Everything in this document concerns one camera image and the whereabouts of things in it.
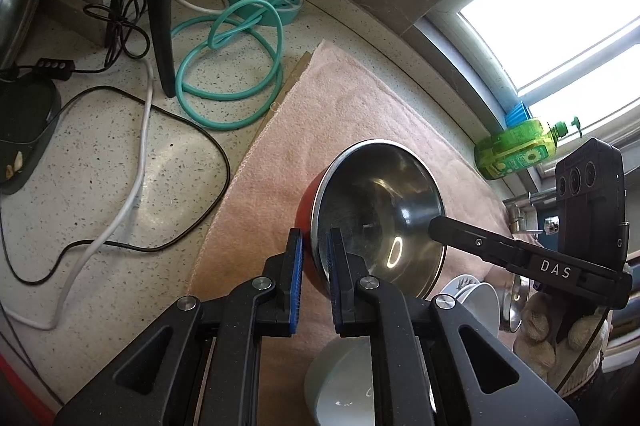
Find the right white gloved hand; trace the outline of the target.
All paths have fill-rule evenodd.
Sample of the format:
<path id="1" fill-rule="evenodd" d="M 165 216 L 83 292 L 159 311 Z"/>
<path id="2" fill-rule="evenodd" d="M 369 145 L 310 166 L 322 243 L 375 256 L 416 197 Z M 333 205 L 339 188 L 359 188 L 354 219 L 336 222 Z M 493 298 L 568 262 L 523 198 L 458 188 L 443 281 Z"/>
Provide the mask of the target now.
<path id="1" fill-rule="evenodd" d="M 513 351 L 561 397 L 568 398 L 596 377 L 611 327 L 608 319 L 601 322 L 602 312 L 597 310 L 579 318 L 557 340 L 553 332 L 560 330 L 560 305 L 549 294 L 533 294 L 523 310 Z"/>

